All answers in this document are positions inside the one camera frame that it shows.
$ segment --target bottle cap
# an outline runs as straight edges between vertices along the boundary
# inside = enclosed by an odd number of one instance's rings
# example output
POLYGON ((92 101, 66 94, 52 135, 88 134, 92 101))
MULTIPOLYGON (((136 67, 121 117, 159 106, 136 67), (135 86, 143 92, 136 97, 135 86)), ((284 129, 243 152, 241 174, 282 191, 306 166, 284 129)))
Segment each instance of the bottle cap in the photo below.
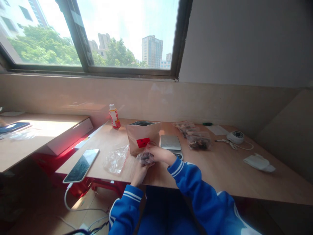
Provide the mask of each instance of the bottle cap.
POLYGON ((110 104, 110 110, 115 110, 114 104, 110 104))

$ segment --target leg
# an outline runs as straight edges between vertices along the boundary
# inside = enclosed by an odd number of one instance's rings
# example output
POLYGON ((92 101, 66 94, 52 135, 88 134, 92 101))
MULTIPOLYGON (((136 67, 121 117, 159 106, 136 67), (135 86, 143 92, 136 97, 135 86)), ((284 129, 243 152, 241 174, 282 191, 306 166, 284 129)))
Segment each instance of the leg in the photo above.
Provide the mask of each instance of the leg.
POLYGON ((167 190, 161 187, 147 186, 146 196, 146 206, 137 234, 166 234, 168 220, 167 190))
POLYGON ((195 219, 178 189, 168 189, 169 219, 167 234, 200 234, 195 219))

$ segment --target sky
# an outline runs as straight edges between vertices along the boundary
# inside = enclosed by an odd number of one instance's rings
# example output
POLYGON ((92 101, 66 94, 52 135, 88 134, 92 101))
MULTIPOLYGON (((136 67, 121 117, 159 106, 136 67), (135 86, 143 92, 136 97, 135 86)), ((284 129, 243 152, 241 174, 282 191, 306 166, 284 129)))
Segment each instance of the sky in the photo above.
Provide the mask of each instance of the sky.
MULTIPOLYGON (((70 37, 55 0, 38 0, 48 24, 62 37, 70 37)), ((163 40, 162 59, 173 50, 179 0, 77 0, 88 40, 100 45, 98 33, 123 39, 142 61, 142 38, 155 35, 163 40)))

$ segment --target desk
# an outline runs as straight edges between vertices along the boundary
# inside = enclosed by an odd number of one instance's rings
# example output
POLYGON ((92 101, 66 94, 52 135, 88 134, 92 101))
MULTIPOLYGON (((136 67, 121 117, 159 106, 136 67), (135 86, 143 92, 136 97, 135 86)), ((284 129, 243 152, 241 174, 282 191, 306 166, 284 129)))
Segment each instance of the desk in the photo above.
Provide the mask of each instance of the desk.
MULTIPOLYGON (((135 157, 128 154, 124 168, 120 175, 114 175, 104 170, 103 162, 115 144, 128 142, 125 124, 137 120, 121 119, 119 130, 112 128, 111 123, 104 125, 81 149, 79 149, 57 173, 68 174, 86 149, 100 149, 100 153, 87 176, 92 178, 130 182, 136 163, 135 157)), ((227 131, 234 131, 232 126, 223 126, 227 131)), ((209 131, 204 126, 201 130, 209 131)), ((246 140, 253 143, 253 150, 233 150, 229 144, 214 142, 215 139, 226 138, 215 136, 212 132, 213 146, 211 151, 190 150, 187 140, 178 129, 170 123, 163 122, 160 135, 177 135, 182 146, 185 162, 197 165, 202 172, 202 179, 212 185, 217 192, 227 191, 233 196, 250 197, 289 203, 313 205, 313 185, 264 150, 261 146, 246 136, 246 140), (273 173, 256 170, 243 162, 243 159, 254 153, 262 155, 276 168, 273 173)), ((165 163, 156 163, 151 167, 144 179, 144 184, 168 188, 177 188, 175 180, 166 170, 165 163)))
POLYGON ((1 118, 8 124, 14 122, 30 122, 30 130, 35 134, 32 139, 0 140, 0 172, 4 172, 35 152, 55 137, 84 121, 88 116, 52 115, 52 114, 22 114, 19 116, 1 118))

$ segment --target blue jacket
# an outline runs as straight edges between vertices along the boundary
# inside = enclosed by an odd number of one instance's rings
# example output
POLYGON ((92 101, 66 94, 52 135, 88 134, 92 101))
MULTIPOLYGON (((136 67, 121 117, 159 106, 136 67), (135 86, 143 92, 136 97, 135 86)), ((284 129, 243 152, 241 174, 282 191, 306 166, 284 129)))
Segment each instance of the blue jacket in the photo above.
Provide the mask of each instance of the blue jacket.
MULTIPOLYGON (((168 168, 183 195, 191 198, 194 214, 207 234, 260 235, 244 222, 234 199, 227 192, 216 193, 202 181, 200 169, 179 158, 168 168)), ((109 214, 109 234, 132 234, 140 216, 139 205, 143 192, 127 185, 121 199, 117 199, 109 214)))

